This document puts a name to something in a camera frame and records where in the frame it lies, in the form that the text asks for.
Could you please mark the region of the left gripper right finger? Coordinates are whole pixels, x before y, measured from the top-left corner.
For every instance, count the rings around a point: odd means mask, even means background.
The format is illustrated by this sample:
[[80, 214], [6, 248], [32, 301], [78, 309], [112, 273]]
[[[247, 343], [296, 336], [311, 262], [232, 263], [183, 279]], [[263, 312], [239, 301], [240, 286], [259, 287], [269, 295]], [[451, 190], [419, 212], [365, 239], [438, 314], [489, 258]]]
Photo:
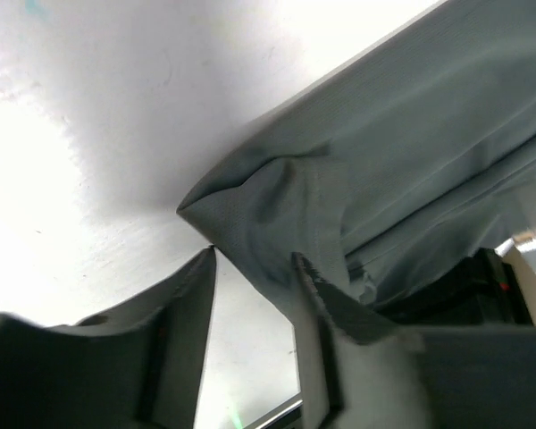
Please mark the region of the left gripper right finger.
[[304, 427], [536, 428], [536, 327], [393, 324], [292, 264]]

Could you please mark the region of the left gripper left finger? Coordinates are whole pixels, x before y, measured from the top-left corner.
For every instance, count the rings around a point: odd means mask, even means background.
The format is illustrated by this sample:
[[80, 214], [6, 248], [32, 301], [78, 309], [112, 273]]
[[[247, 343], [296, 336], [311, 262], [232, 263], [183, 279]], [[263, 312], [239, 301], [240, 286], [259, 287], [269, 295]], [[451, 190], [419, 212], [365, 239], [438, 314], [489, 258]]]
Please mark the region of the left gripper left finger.
[[190, 428], [216, 255], [75, 325], [0, 313], [0, 428]]

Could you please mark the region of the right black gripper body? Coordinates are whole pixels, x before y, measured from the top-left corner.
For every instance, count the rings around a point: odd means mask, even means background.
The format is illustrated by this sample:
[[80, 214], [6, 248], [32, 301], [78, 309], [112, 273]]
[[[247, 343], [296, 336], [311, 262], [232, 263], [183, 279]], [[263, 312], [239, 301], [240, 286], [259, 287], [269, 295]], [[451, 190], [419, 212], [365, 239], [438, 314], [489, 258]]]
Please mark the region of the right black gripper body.
[[437, 281], [376, 309], [397, 324], [530, 325], [532, 317], [513, 267], [481, 248]]

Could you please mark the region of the dark green t-shirt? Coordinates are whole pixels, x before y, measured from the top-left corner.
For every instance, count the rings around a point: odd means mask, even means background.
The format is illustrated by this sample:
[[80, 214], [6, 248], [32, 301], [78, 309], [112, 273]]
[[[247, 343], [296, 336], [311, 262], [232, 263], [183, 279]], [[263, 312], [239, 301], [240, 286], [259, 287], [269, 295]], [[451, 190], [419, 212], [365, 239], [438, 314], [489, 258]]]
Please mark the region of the dark green t-shirt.
[[217, 164], [181, 218], [285, 316], [291, 257], [386, 307], [519, 229], [536, 184], [536, 1], [447, 1]]

